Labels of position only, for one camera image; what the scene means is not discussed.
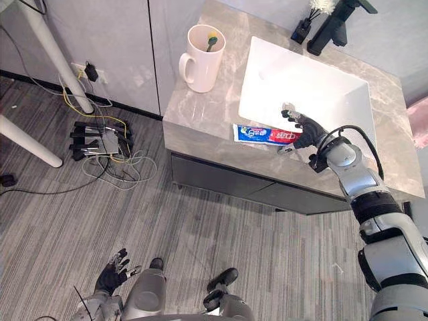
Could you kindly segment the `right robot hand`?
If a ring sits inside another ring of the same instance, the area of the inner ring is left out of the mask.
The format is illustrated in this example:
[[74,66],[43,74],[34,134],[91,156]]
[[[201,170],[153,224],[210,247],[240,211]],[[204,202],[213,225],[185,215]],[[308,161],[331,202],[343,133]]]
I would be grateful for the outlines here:
[[318,147],[322,139],[324,139],[328,134],[328,132],[316,121],[304,114],[292,110],[292,108],[292,104],[284,102],[282,105],[282,117],[287,119],[289,122],[293,122],[296,128],[302,129],[302,133],[292,144],[279,147],[278,154],[285,154],[287,152],[292,152],[293,150],[309,146]]

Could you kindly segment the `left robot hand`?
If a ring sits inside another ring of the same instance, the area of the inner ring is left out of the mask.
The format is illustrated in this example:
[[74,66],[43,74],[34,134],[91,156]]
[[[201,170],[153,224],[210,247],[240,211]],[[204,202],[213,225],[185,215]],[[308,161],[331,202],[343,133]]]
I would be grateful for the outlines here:
[[111,296],[116,288],[121,286],[126,280],[141,272],[141,265],[127,270],[126,266],[130,261],[127,258],[127,255],[128,252],[126,248],[122,248],[108,260],[96,281],[94,294],[102,292]]

